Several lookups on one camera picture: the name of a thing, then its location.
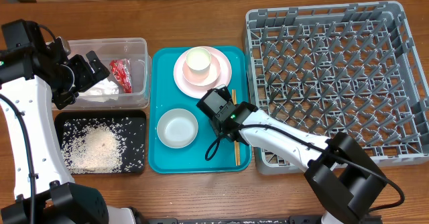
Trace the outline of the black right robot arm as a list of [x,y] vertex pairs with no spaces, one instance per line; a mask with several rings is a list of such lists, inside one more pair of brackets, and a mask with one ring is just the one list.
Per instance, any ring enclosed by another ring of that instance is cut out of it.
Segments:
[[211,160],[224,138],[265,149],[297,166],[325,208],[322,223],[360,223],[386,186],[385,174],[350,135],[329,138],[282,123],[243,101],[228,88],[210,89],[196,106],[209,118],[217,139],[206,152]]

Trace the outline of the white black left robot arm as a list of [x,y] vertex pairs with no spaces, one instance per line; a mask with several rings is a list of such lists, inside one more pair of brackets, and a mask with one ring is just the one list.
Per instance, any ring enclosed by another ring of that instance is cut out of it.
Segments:
[[144,223],[132,207],[106,204],[101,193],[75,183],[62,153],[53,109],[107,78],[94,52],[70,55],[60,37],[46,42],[47,27],[19,19],[1,28],[1,108],[15,167],[15,202],[2,208],[4,223]]

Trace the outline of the red snack wrapper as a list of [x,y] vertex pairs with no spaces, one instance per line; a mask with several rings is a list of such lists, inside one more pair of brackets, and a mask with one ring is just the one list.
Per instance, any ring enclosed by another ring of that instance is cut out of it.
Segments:
[[125,93],[132,93],[132,82],[131,82],[131,64],[126,58],[120,60],[112,60],[109,64],[111,72],[115,77],[116,81],[122,86]]

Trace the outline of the white napkin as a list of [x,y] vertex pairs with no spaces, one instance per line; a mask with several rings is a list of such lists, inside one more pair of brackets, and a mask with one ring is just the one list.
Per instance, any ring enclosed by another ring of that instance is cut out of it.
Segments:
[[106,78],[98,82],[89,90],[79,93],[78,98],[101,103],[109,100],[116,101],[119,98],[119,87],[115,82]]

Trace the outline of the grey bowl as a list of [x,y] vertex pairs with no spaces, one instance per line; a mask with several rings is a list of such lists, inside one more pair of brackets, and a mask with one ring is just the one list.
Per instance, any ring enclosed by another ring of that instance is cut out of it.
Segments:
[[165,146],[179,149],[195,140],[198,122],[186,109],[171,109],[160,117],[156,130],[158,138]]

